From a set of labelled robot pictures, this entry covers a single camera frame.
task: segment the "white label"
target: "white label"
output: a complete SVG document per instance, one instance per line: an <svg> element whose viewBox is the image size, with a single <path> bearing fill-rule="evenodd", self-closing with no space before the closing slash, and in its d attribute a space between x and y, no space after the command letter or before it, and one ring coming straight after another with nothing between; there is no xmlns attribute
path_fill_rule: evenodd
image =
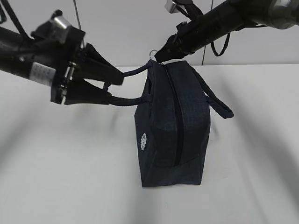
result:
<svg viewBox="0 0 299 224"><path fill-rule="evenodd" d="M141 137L141 140L140 140L140 148L141 150L143 151L146 147L146 141L147 141L147 137L146 137L146 134L144 133Z"/></svg>
<svg viewBox="0 0 299 224"><path fill-rule="evenodd" d="M56 70L46 65L34 62L30 72L30 80L47 86L52 85Z"/></svg>

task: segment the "navy blue bag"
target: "navy blue bag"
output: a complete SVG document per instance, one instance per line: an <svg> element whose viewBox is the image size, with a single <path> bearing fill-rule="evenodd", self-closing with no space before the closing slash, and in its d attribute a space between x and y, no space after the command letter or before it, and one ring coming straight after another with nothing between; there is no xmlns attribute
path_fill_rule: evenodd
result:
<svg viewBox="0 0 299 224"><path fill-rule="evenodd" d="M224 119L234 114L186 61L162 65L150 60L125 76L146 69L142 97L114 101L115 105L138 104L135 125L142 186L200 185L210 106Z"/></svg>

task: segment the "white wall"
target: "white wall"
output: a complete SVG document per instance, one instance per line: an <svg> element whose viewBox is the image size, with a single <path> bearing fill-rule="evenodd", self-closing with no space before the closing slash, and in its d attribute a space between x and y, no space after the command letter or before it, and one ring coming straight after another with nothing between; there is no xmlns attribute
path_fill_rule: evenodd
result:
<svg viewBox="0 0 299 224"><path fill-rule="evenodd" d="M0 72L0 223L297 224L299 65L195 68L235 118L212 112L201 186L156 189L141 188L135 107L55 105ZM112 93L138 97L145 78Z"/></svg>
<svg viewBox="0 0 299 224"><path fill-rule="evenodd" d="M181 14L169 14L166 0L76 0L86 41L116 66L145 64L152 49L160 49L176 26L187 19ZM224 0L215 0L214 6ZM9 0L28 33L49 19L56 9L77 26L73 0ZM212 0L194 0L204 13ZM13 28L11 23L5 25ZM283 64L299 63L299 28L248 29L234 32L229 48L222 57L215 57L208 46L206 65L214 64ZM225 38L216 41L220 51ZM201 65L203 50L186 59Z"/></svg>

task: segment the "black strap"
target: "black strap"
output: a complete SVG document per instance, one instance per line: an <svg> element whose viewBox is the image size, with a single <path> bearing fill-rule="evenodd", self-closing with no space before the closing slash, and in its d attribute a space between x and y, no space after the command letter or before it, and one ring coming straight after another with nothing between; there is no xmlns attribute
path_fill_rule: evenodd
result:
<svg viewBox="0 0 299 224"><path fill-rule="evenodd" d="M214 42L211 43L212 51L213 51L213 53L215 54L216 57L220 57L224 54L224 52L228 48L229 39L230 39L230 33L228 33L228 35L226 36L224 47L223 47L220 54L218 54L218 52L216 51Z"/></svg>
<svg viewBox="0 0 299 224"><path fill-rule="evenodd" d="M114 106L135 106L139 104L149 103L153 101L153 95L146 95L135 99L119 98L111 96L109 104Z"/></svg>
<svg viewBox="0 0 299 224"><path fill-rule="evenodd" d="M144 66L142 66L142 67L140 67L140 68L138 68L138 69L136 69L136 70L124 72L124 73L123 73L123 76L124 76L124 77L129 77L129 76L137 75L137 74L139 74L139 73L141 73L141 72L143 72L143 71L149 69L151 66L153 66L153 65L152 65L152 63L149 61L149 62L147 62Z"/></svg>
<svg viewBox="0 0 299 224"><path fill-rule="evenodd" d="M129 76L134 76L134 75L137 75L147 69L149 69L152 65L152 63L150 61L148 61L144 66L136 69L136 70L133 70L133 71L127 71L127 72L124 72L123 73L123 76L124 77L129 77ZM108 91L109 87L111 86L112 84L110 82L105 82L104 83L104 86L103 86L103 90L104 91Z"/></svg>
<svg viewBox="0 0 299 224"><path fill-rule="evenodd" d="M210 89L210 87L206 84L206 82L200 76L200 74L194 68L192 68L192 70L193 70L196 78L198 79L201 88L208 95L206 97L206 100L209 103L209 105L224 119L233 118L234 113L232 112L232 110L216 97L216 95L213 93L213 91Z"/></svg>
<svg viewBox="0 0 299 224"><path fill-rule="evenodd" d="M124 77L137 75L137 74L149 69L150 67L152 67L152 63L149 61L144 66L142 66L136 70L124 72ZM108 88L110 86L111 86L111 83L107 83L107 82L104 83L103 90L108 91ZM149 95L135 98L135 99L119 98L119 97L110 96L108 100L109 100L109 104L115 105L115 106L134 106L134 105L152 102L153 95L149 94Z"/></svg>

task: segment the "white table surface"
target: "white table surface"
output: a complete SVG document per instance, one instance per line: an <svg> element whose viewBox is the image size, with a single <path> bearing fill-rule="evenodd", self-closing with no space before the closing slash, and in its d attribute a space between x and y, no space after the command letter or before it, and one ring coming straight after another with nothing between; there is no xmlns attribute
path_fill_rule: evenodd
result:
<svg viewBox="0 0 299 224"><path fill-rule="evenodd" d="M135 107L56 105L0 72L0 224L299 223L299 65L195 68L235 118L212 112L201 186L155 189L141 188ZM138 97L145 78L112 93Z"/></svg>

